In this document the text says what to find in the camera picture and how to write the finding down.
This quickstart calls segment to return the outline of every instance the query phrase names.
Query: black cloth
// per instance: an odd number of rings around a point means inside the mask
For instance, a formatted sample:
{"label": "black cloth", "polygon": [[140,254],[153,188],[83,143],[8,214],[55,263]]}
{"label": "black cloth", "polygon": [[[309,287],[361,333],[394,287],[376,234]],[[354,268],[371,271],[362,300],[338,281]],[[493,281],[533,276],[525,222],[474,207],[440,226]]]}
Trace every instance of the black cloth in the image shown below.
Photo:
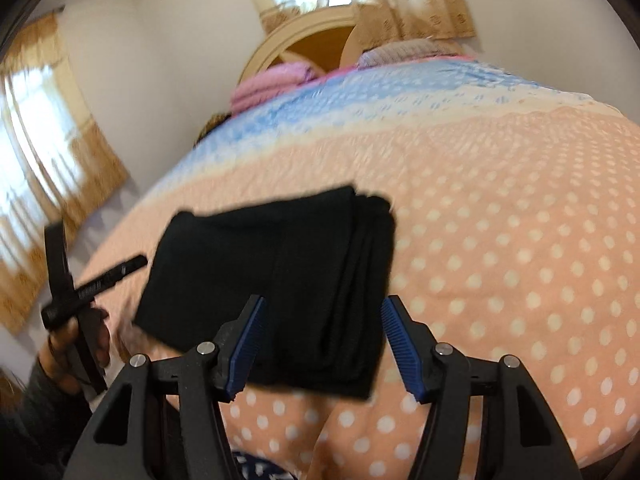
{"label": "black cloth", "polygon": [[36,362],[20,405],[0,415],[0,478],[61,479],[90,417],[84,396],[59,390]]}
{"label": "black cloth", "polygon": [[382,351],[389,208],[341,187],[209,217],[179,212],[134,323],[187,351],[260,294],[268,323],[251,382],[366,398]]}

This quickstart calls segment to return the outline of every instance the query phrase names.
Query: blue gripper pad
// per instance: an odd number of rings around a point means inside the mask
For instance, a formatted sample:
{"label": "blue gripper pad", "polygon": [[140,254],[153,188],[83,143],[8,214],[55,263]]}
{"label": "blue gripper pad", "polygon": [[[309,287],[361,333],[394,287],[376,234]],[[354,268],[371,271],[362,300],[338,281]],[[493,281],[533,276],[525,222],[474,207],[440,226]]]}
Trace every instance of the blue gripper pad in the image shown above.
{"label": "blue gripper pad", "polygon": [[214,383],[226,395],[219,400],[229,402],[244,389],[262,343],[266,311],[266,300],[251,296],[238,319],[225,323],[216,334],[214,342],[220,354]]}
{"label": "blue gripper pad", "polygon": [[382,302],[382,327],[391,345],[405,389],[415,400],[427,402],[424,377],[430,368],[431,348],[437,343],[426,325],[411,319],[398,296]]}

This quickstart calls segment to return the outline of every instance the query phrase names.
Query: person's hand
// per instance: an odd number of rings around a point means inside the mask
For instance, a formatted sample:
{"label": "person's hand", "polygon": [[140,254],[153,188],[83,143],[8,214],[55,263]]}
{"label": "person's hand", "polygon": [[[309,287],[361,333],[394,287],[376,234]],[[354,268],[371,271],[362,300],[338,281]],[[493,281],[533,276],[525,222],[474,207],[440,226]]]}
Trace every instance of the person's hand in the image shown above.
{"label": "person's hand", "polygon": [[[106,310],[99,308],[102,313],[102,325],[98,330],[98,349],[95,357],[102,368],[109,365],[109,330],[104,320],[109,317]],[[38,359],[42,370],[56,386],[69,395],[77,395],[80,390],[78,379],[70,373],[69,363],[66,359],[66,351],[78,338],[78,320],[75,317],[69,319],[59,329],[49,334],[49,340],[44,343]]]}

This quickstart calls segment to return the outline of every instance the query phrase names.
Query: pillow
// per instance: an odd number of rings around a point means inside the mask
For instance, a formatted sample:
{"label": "pillow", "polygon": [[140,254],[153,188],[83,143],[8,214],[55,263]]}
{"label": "pillow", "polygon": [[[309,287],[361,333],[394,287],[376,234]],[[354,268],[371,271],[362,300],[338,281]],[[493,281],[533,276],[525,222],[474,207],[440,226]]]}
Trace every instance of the pillow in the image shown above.
{"label": "pillow", "polygon": [[371,68],[402,61],[411,61],[432,56],[458,56],[464,54],[462,47],[455,41],[418,40],[395,41],[379,46],[360,56],[358,68]]}

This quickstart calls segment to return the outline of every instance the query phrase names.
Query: bedspread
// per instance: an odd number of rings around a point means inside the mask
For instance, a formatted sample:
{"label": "bedspread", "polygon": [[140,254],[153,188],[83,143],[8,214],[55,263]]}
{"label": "bedspread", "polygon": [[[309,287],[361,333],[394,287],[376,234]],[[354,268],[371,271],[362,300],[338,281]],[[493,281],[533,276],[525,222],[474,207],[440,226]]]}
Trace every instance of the bedspread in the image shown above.
{"label": "bedspread", "polygon": [[[581,466],[638,430],[640,128],[587,95],[466,60],[332,78],[227,121],[165,176],[85,277],[153,258],[198,214],[354,183],[392,201],[390,292],[469,356],[519,356]],[[132,327],[148,271],[100,302],[130,352],[175,353]],[[234,446],[310,479],[406,478],[428,406],[388,346],[368,402],[249,386],[222,405]],[[478,455],[473,399],[462,478]]]}

